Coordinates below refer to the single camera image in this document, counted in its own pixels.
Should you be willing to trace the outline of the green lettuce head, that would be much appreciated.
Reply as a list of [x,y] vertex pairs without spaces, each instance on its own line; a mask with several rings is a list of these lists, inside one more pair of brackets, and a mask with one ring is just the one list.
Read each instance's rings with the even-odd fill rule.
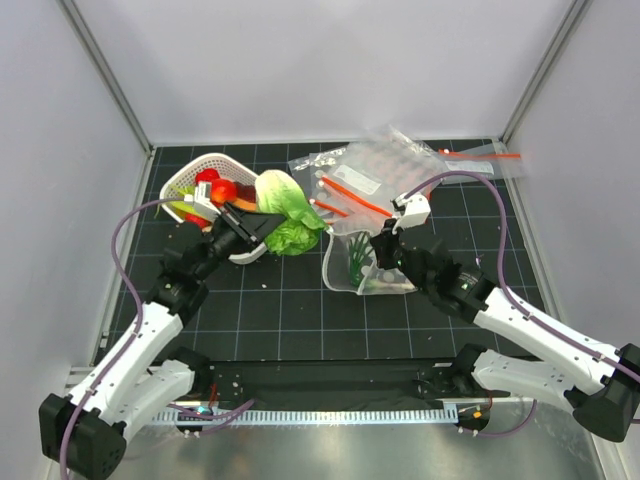
[[258,212],[285,217],[285,221],[265,239],[271,253],[297,256],[317,245],[328,225],[290,175],[281,170],[266,170],[256,178],[255,189]]

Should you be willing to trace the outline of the white perforated plastic basket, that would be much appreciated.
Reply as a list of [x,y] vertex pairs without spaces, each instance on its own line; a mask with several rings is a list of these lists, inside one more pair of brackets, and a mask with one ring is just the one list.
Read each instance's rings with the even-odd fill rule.
[[[194,185],[195,176],[206,168],[215,169],[222,178],[226,178],[244,185],[253,185],[258,175],[249,168],[241,165],[238,161],[222,153],[207,153],[190,161],[186,166],[178,170],[161,187],[160,195],[164,194],[170,185],[186,187]],[[260,244],[253,251],[237,255],[231,255],[229,260],[238,265],[247,265],[259,259],[267,248],[264,243]]]

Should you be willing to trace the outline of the clear dotted zip bag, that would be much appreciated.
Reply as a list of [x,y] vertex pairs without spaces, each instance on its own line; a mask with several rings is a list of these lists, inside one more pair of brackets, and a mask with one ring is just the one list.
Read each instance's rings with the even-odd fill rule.
[[380,229],[380,224],[363,215],[347,216],[330,225],[322,263],[323,282],[329,290],[358,296],[416,291],[399,270],[383,270],[377,266],[370,240]]

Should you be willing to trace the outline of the green onion stalk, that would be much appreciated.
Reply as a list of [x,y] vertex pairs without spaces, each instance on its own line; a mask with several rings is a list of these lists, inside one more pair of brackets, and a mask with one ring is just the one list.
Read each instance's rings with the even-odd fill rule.
[[382,295],[392,291],[392,279],[385,278],[390,271],[380,269],[373,247],[371,234],[363,231],[354,234],[348,241],[348,275],[350,285],[358,295]]

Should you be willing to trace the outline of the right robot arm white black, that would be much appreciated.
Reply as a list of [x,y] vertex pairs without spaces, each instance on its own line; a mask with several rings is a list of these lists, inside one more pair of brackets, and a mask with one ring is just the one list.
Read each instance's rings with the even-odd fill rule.
[[457,393],[472,396],[483,388],[524,395],[570,413],[602,439],[626,438],[639,407],[638,346],[615,347],[567,327],[478,266],[457,262],[425,225],[396,229],[387,223],[370,243],[378,267],[399,270],[440,311],[536,358],[466,347],[450,372]]

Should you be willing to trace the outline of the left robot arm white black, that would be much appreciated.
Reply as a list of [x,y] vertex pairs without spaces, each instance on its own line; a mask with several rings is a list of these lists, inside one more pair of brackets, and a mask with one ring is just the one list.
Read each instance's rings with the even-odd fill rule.
[[257,248],[285,219],[225,204],[208,233],[188,222],[176,227],[147,297],[134,298],[136,315],[125,333],[84,380],[39,407],[42,451],[58,463],[61,478],[108,478],[155,414],[183,396],[208,395],[210,361],[186,347],[154,373],[147,370],[198,313],[208,276],[230,256]]

